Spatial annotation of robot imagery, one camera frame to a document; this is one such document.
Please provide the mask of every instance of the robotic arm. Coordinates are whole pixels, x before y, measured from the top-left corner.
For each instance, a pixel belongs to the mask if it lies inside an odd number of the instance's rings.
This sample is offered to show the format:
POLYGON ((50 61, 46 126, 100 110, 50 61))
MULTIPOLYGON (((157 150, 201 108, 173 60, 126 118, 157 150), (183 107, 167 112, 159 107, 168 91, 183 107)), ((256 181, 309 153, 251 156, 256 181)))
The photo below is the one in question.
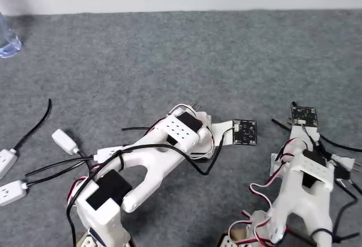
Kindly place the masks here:
POLYGON ((316 109, 307 107, 292 108, 292 129, 290 139, 281 147, 278 154, 271 154, 270 179, 265 185, 252 183, 250 191, 264 197, 270 205, 268 212, 255 211, 243 214, 246 236, 235 239, 231 228, 221 238, 219 246, 259 247, 275 246, 288 228, 287 218, 294 213, 300 216, 313 240, 305 239, 312 246, 331 247, 332 221, 329 215, 330 193, 335 179, 335 162, 316 152, 320 143, 317 132, 316 109), (282 178, 279 195, 274 203, 253 189, 253 186, 267 187, 276 177, 282 178))
MULTIPOLYGON (((192 153, 202 153, 211 158, 215 146, 224 136, 223 144, 233 144, 234 122, 212 124, 211 116, 196 112, 191 106, 177 105, 138 142, 130 146, 100 149, 94 160, 104 163, 117 150, 136 145, 170 144, 190 158, 192 153)), ((123 228, 121 208, 128 213, 135 211, 161 185, 163 179, 182 162, 184 156, 167 148, 145 148, 122 155, 124 169, 142 165, 147 168, 144 181, 135 189, 118 174, 122 168, 120 158, 113 159, 91 180, 76 199, 77 213, 88 230, 80 243, 82 247, 131 246, 131 236, 123 228)))

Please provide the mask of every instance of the power outlet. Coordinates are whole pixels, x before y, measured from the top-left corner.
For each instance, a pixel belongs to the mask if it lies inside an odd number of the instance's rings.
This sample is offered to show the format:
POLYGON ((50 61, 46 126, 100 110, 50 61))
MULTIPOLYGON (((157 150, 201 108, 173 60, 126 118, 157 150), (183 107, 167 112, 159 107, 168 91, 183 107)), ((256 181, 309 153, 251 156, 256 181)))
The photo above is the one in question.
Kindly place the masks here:
POLYGON ((0 206, 6 206, 27 195, 26 183, 18 180, 0 187, 0 206))
POLYGON ((0 151, 0 179, 3 178, 7 172, 9 172, 11 167, 18 159, 15 153, 16 151, 13 149, 10 151, 6 149, 0 151))

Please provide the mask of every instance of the white plastic part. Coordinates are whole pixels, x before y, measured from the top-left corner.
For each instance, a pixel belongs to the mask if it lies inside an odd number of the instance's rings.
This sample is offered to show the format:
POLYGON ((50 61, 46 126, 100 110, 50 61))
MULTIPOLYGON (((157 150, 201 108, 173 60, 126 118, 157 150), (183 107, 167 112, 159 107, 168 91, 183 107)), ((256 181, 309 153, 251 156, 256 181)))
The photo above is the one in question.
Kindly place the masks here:
POLYGON ((85 237, 83 243, 80 245, 80 247, 97 247, 96 242, 94 241, 93 237, 91 235, 85 237))
POLYGON ((347 158, 347 157, 339 157, 335 154, 332 155, 332 159, 339 164, 341 164, 347 171, 352 171, 353 166, 355 165, 355 159, 354 158, 347 158))
POLYGON ((220 246, 220 247, 240 247, 240 246, 242 246, 242 245, 237 245, 237 244, 233 243, 233 242, 230 240, 230 238, 228 237, 228 235, 226 235, 226 236, 222 239, 222 241, 221 241, 221 243, 220 243, 219 246, 220 246))
MULTIPOLYGON (((215 139, 215 146, 218 146, 220 144, 222 135, 224 134, 225 131, 227 131, 230 128, 232 128, 232 120, 212 125, 212 132, 215 139)), ((231 145, 231 144, 233 144, 232 130, 225 133, 223 141, 223 145, 231 145)))
POLYGON ((18 159, 15 154, 16 151, 14 149, 3 149, 0 151, 0 179, 3 178, 7 172, 9 172, 11 167, 18 159))
MULTIPOLYGON (((305 127, 305 131, 311 136, 311 138, 317 142, 319 141, 320 138, 320 134, 317 132, 318 128, 317 127, 305 127)), ((312 151, 313 150, 313 144, 310 140, 310 138, 308 137, 307 133, 303 130, 302 127, 298 126, 298 125, 293 125, 292 126, 292 130, 290 133, 290 139, 292 138, 300 138, 302 140, 305 141, 305 143, 307 143, 308 145, 308 150, 312 151)), ((298 143, 297 142, 293 142, 290 144, 290 146, 292 148, 298 147, 298 143)))
MULTIPOLYGON (((318 141, 317 128, 306 128, 308 134, 318 141)), ((293 126, 290 138, 302 138, 311 147, 312 143, 303 129, 293 126)), ((332 221, 329 215, 330 192, 333 189, 334 166, 331 163, 327 167, 303 156, 305 145, 300 142, 293 142, 286 151, 293 153, 291 162, 282 168, 283 178, 279 195, 268 212, 270 221, 266 225, 269 231, 269 238, 276 243, 283 238, 287 218, 291 213, 300 216, 309 234, 318 228, 325 228, 331 231, 332 221), (311 188, 303 186, 303 174, 310 174, 318 180, 311 188)), ((271 170, 275 170, 280 162, 272 162, 271 170)), ((318 247, 331 247, 332 238, 328 233, 317 233, 314 240, 318 247)))
POLYGON ((178 142, 179 149, 182 149, 185 153, 200 141, 197 133, 172 114, 158 123, 155 129, 161 129, 175 139, 178 142))
POLYGON ((79 151, 79 148, 74 140, 71 139, 64 131, 58 129, 52 136, 53 140, 69 155, 74 155, 79 151))
MULTIPOLYGON (((179 135, 174 134, 170 127, 167 127, 167 123, 172 124, 166 120, 164 124, 162 121, 160 125, 157 125, 154 130, 150 131, 146 136, 141 138, 136 143, 129 146, 115 146, 112 148, 104 148, 98 150, 94 156, 94 160, 97 163, 103 163, 109 159, 117 150, 126 149, 136 145, 143 144, 164 144, 169 133, 172 133, 173 137, 176 137, 178 142, 175 147, 181 151, 189 154, 193 152, 200 144, 204 142, 207 144, 211 141, 208 139, 209 131, 207 127, 211 128, 211 117, 205 112, 197 112, 196 114, 199 120, 202 120, 202 127, 198 133, 189 133, 191 138, 185 138, 184 134, 180 134, 180 131, 188 128, 184 127, 183 124, 178 124, 179 120, 175 120, 175 117, 169 115, 170 120, 173 120, 173 124, 176 125, 179 135)), ((232 127, 231 125, 223 125, 218 127, 221 132, 222 129, 232 127)), ((128 244, 130 238, 128 232, 123 228, 120 221, 120 210, 121 208, 131 213, 136 210, 152 193, 154 193, 161 185, 163 179, 183 161, 184 157, 179 153, 171 149, 166 148, 146 148, 140 150, 134 150, 130 153, 123 154, 124 169, 142 165, 147 168, 147 174, 144 181, 136 186, 133 190, 127 193, 123 199, 122 207, 114 202, 113 199, 108 199, 101 207, 95 210, 88 202, 87 199, 98 189, 98 185, 95 181, 91 181, 87 187, 82 191, 81 195, 76 200, 77 212, 83 223, 88 229, 92 227, 99 237, 105 242, 107 247, 119 247, 128 244)), ((100 171, 97 178, 103 176, 110 170, 119 171, 121 169, 121 161, 119 158, 115 158, 106 167, 100 171)))
POLYGON ((0 187, 0 206, 8 205, 27 195, 26 183, 18 180, 0 187))

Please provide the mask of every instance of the black cable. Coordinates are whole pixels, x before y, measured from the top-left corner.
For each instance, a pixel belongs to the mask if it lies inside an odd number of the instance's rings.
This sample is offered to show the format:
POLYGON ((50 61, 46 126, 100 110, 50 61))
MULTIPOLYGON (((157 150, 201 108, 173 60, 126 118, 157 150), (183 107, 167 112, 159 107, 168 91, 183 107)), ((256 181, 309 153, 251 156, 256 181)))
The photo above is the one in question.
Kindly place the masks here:
POLYGON ((360 153, 362 153, 362 149, 353 148, 353 147, 349 147, 349 146, 346 146, 346 145, 337 144, 336 142, 327 139, 327 138, 326 138, 325 136, 323 136, 322 134, 321 134, 321 138, 322 138, 323 140, 325 140, 326 142, 328 142, 329 144, 332 144, 332 145, 335 146, 335 147, 342 148, 342 149, 344 149, 344 150, 349 150, 349 151, 353 151, 353 152, 360 152, 360 153))
POLYGON ((356 189, 356 191, 359 192, 360 195, 362 195, 362 189, 356 184, 356 182, 349 180, 350 184, 352 185, 352 187, 354 187, 356 189))
POLYGON ((66 174, 67 172, 70 172, 72 170, 74 170, 75 168, 78 168, 79 166, 83 165, 85 161, 81 161, 73 166, 70 166, 60 172, 57 172, 56 174, 54 175, 51 175, 51 176, 47 176, 45 178, 42 178, 42 179, 38 179, 38 180, 35 180, 35 181, 30 181, 30 182, 27 182, 27 187, 31 187, 33 185, 36 185, 36 184, 39 184, 39 183, 43 183, 43 182, 46 182, 46 181, 49 181, 51 179, 54 179, 58 176, 61 176, 61 175, 64 175, 66 174))
POLYGON ((341 209, 339 210, 337 217, 335 219, 335 223, 333 226, 333 235, 336 237, 337 236, 337 230, 338 230, 338 226, 339 226, 339 222, 341 221, 342 215, 343 213, 351 206, 355 205, 358 203, 358 198, 352 193, 350 192, 347 188, 345 188, 340 182, 338 181, 334 181, 336 183, 337 186, 339 186, 339 188, 341 188, 341 190, 343 190, 344 192, 346 192, 350 197, 352 197, 354 200, 352 202, 349 202, 347 204, 345 204, 344 206, 341 207, 341 209))
MULTIPOLYGON (((82 158, 87 158, 87 156, 83 153, 83 151, 79 150, 78 152, 78 155, 80 155, 82 158)), ((92 164, 91 164, 91 161, 85 161, 85 164, 87 164, 87 167, 88 167, 88 170, 91 170, 92 168, 92 164)))
POLYGON ((316 230, 314 230, 312 233, 311 233, 311 237, 313 237, 316 233, 319 233, 319 232, 325 232, 327 234, 330 234, 333 238, 333 232, 332 231, 329 231, 328 229, 326 228, 318 228, 316 230))
POLYGON ((124 151, 118 150, 116 151, 109 159, 107 159, 106 161, 104 161, 104 163, 100 164, 100 166, 93 172, 91 173, 87 179, 84 180, 84 183, 79 187, 78 191, 74 194, 74 196, 70 199, 69 204, 67 206, 67 211, 66 211, 66 215, 67 215, 67 219, 69 222, 69 225, 71 227, 71 231, 72 231, 72 242, 73 242, 73 247, 76 247, 76 235, 75 235, 75 226, 73 224, 73 221, 70 217, 70 211, 75 203, 75 201, 77 200, 78 196, 80 195, 80 193, 85 189, 85 187, 88 185, 88 183, 94 179, 96 177, 96 175, 108 164, 110 163, 113 159, 119 157, 120 158, 120 162, 121 162, 121 169, 124 169, 124 161, 122 158, 122 153, 124 153, 125 151, 127 151, 127 149, 125 149, 124 151))
MULTIPOLYGON (((272 119, 271 120, 274 124, 276 124, 277 126, 283 128, 285 131, 288 131, 288 132, 291 132, 291 129, 287 126, 285 126, 284 124, 282 124, 281 122, 275 120, 275 119, 272 119)), ((341 145, 341 144, 337 144, 336 142, 334 141, 331 141, 329 139, 327 139, 325 136, 323 136, 322 134, 321 135, 321 139, 325 140, 326 142, 328 142, 329 144, 332 144, 333 146, 335 147, 338 147, 338 148, 342 148, 344 150, 349 150, 349 151, 354 151, 354 152, 362 152, 362 149, 359 149, 359 148, 353 148, 353 147, 349 147, 349 146, 346 146, 346 145, 341 145)))
POLYGON ((59 166, 59 165, 63 165, 63 164, 66 164, 66 163, 70 163, 70 162, 74 162, 74 161, 83 161, 83 162, 84 162, 84 161, 91 160, 91 159, 93 159, 93 157, 66 159, 65 161, 59 161, 59 162, 56 162, 56 163, 47 165, 47 166, 45 166, 45 167, 39 168, 39 169, 37 169, 37 170, 34 170, 34 171, 32 171, 32 172, 29 172, 29 173, 25 174, 25 176, 28 177, 28 176, 37 174, 37 173, 39 173, 39 172, 45 171, 45 170, 47 170, 47 169, 50 169, 50 168, 53 168, 53 167, 56 167, 56 166, 59 166))
POLYGON ((145 145, 136 145, 136 146, 132 146, 132 147, 129 147, 129 148, 126 148, 126 149, 123 149, 123 150, 118 150, 116 151, 109 159, 107 159, 106 161, 104 161, 103 163, 100 164, 100 166, 92 173, 90 173, 90 175, 88 176, 88 178, 84 181, 84 183, 80 186, 80 188, 78 189, 78 191, 74 194, 74 196, 70 199, 69 201, 69 204, 68 204, 68 207, 67 207, 67 211, 66 211, 66 215, 67 215, 67 219, 69 221, 69 225, 71 227, 71 231, 72 231, 72 240, 73 240, 73 246, 76 247, 76 235, 75 235, 75 226, 73 224, 73 221, 70 217, 70 211, 75 203, 75 201, 77 200, 78 196, 80 195, 80 193, 84 190, 84 188, 88 185, 88 183, 94 179, 96 177, 96 175, 106 166, 108 165, 113 159, 119 157, 120 160, 121 160, 121 169, 120 170, 123 170, 124 168, 124 161, 123 161, 123 158, 122 158, 122 154, 123 153, 130 153, 132 152, 133 150, 139 150, 139 149, 146 149, 146 148, 168 148, 168 149, 171 149, 171 150, 174 150, 176 151, 177 153, 179 153, 180 155, 182 155, 183 157, 185 157, 185 159, 196 169, 196 171, 198 171, 200 174, 202 175, 208 175, 209 172, 211 171, 211 169, 213 168, 219 154, 220 154, 220 151, 221 151, 221 148, 222 148, 222 145, 223 145, 223 140, 224 140, 224 137, 225 137, 225 134, 234 129, 233 127, 232 128, 229 128, 227 130, 224 131, 224 133, 222 134, 222 137, 221 137, 221 141, 220 141, 220 144, 216 150, 216 152, 214 153, 213 155, 213 160, 211 162, 211 164, 209 165, 208 169, 206 171, 203 171, 199 168, 199 166, 184 152, 182 152, 180 149, 172 146, 172 145, 169 145, 169 144, 145 144, 145 145))
POLYGON ((338 182, 336 180, 334 182, 336 183, 337 186, 339 186, 341 188, 341 190, 346 192, 354 200, 352 202, 349 202, 349 203, 347 203, 347 204, 345 204, 344 206, 341 207, 341 209, 339 210, 339 212, 337 214, 337 217, 336 217, 336 220, 335 220, 335 223, 334 223, 334 226, 333 226, 333 231, 329 231, 326 228, 319 228, 319 229, 312 232, 311 237, 313 237, 318 232, 325 232, 325 233, 328 233, 328 234, 330 234, 332 236, 334 243, 341 243, 341 241, 343 241, 343 240, 349 240, 351 238, 354 238, 354 237, 357 237, 357 236, 360 235, 359 233, 353 233, 353 234, 343 236, 343 237, 340 237, 340 236, 337 235, 339 223, 341 222, 341 218, 342 218, 343 213, 349 207, 351 207, 351 206, 355 205, 356 203, 358 203, 358 198, 352 192, 350 192, 347 188, 345 188, 340 182, 338 182))
POLYGON ((285 131, 288 131, 288 132, 291 132, 291 131, 292 131, 289 127, 285 126, 284 124, 282 124, 281 122, 279 122, 279 121, 277 121, 277 120, 275 120, 275 119, 272 119, 271 121, 272 121, 274 124, 276 124, 277 126, 283 128, 285 131))
POLYGON ((34 134, 38 128, 45 122, 46 118, 48 117, 48 115, 50 114, 51 111, 51 99, 48 100, 48 108, 46 109, 46 112, 44 114, 44 116, 40 119, 40 121, 28 132, 26 133, 21 139, 20 141, 14 146, 14 150, 18 151, 19 148, 22 146, 22 144, 32 135, 34 134))
POLYGON ((122 128, 122 131, 128 131, 128 130, 149 130, 149 127, 124 127, 124 128, 122 128))
POLYGON ((151 126, 147 129, 146 133, 145 133, 143 136, 146 136, 146 135, 148 134, 148 132, 150 132, 150 131, 154 128, 154 126, 155 126, 156 124, 158 124, 160 121, 164 120, 164 118, 166 118, 166 117, 163 117, 163 118, 158 119, 153 125, 151 125, 151 126))

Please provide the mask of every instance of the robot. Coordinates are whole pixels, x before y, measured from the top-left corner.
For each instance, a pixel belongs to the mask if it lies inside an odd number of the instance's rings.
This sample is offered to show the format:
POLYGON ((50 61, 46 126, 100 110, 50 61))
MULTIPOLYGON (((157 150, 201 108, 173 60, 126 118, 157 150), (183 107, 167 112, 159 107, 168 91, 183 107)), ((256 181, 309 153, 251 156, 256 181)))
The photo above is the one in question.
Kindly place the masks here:
MULTIPOLYGON (((62 135, 59 129, 53 139, 66 148, 62 135)), ((70 208, 75 205, 87 230, 77 246, 134 246, 131 235, 122 226, 121 210, 134 212, 184 159, 199 173, 207 175, 221 147, 231 144, 256 145, 256 122, 231 120, 212 124, 207 113, 179 104, 136 143, 98 150, 94 155, 97 165, 88 176, 78 180, 68 196, 68 219, 70 208), (206 171, 194 161, 200 158, 212 158, 206 171), (144 181, 133 188, 119 171, 137 165, 146 167, 147 174, 144 181)))
MULTIPOLYGON (((268 202, 268 212, 258 210, 249 214, 243 210, 242 214, 247 219, 233 223, 220 238, 218 246, 276 246, 282 243, 285 234, 290 233, 308 246, 331 247, 333 242, 339 243, 359 235, 354 233, 338 237, 338 225, 333 227, 329 215, 334 181, 349 179, 354 159, 341 158, 325 150, 318 133, 315 108, 295 104, 292 107, 291 124, 291 130, 281 125, 290 131, 290 139, 277 154, 271 154, 269 180, 264 185, 252 183, 249 186, 253 194, 268 202), (278 177, 282 179, 282 184, 278 197, 271 203, 255 187, 268 187, 278 177), (303 219, 308 236, 287 226, 287 218, 292 213, 303 219), (246 229, 233 229, 238 223, 246 224, 246 229)), ((344 188, 340 181, 336 183, 344 188)))

